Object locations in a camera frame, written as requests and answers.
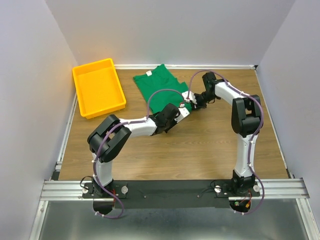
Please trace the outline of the green t shirt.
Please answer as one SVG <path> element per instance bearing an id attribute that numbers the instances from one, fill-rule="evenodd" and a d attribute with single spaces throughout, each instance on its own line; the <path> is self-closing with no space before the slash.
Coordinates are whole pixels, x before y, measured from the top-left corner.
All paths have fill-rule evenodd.
<path id="1" fill-rule="evenodd" d="M 149 103 L 149 109 L 154 114 L 161 112 L 167 104 L 178 107 L 183 102 L 182 97 L 173 90 L 180 93 L 188 91 L 188 85 L 185 82 L 179 82 L 164 64 L 157 66 L 150 73 L 134 76 L 133 81 L 145 101 L 148 101 L 154 92 L 164 90 L 155 94 Z"/>

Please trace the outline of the yellow plastic tray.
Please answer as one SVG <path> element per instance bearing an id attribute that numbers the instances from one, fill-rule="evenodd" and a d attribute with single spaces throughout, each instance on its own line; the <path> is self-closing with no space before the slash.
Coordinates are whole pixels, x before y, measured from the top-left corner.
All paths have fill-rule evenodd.
<path id="1" fill-rule="evenodd" d="M 111 58 L 75 66 L 72 75 L 80 115 L 92 119 L 126 106 L 126 98 Z"/>

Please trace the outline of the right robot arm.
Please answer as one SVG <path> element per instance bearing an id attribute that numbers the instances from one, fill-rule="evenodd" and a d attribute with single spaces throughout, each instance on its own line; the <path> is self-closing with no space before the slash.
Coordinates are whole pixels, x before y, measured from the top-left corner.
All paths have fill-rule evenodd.
<path id="1" fill-rule="evenodd" d="M 215 100 L 225 100 L 231 105 L 231 127 L 237 135 L 237 159 L 228 183 L 228 189 L 241 196 L 254 187 L 256 174 L 254 154 L 256 140 L 264 124 L 264 112 L 258 95 L 246 94 L 234 87 L 223 76 L 209 71 L 202 76 L 205 91 L 190 93 L 191 107 L 194 110 L 205 109 Z"/>

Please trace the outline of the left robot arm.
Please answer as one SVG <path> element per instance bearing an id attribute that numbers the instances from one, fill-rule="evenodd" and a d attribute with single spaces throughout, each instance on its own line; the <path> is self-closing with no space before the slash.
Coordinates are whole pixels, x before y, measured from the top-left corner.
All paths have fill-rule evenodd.
<path id="1" fill-rule="evenodd" d="M 108 116 L 87 138 L 93 157 L 93 191 L 101 198 L 111 192 L 112 161 L 130 138 L 167 133 L 190 115 L 186 107 L 167 104 L 160 112 L 137 119 Z"/>

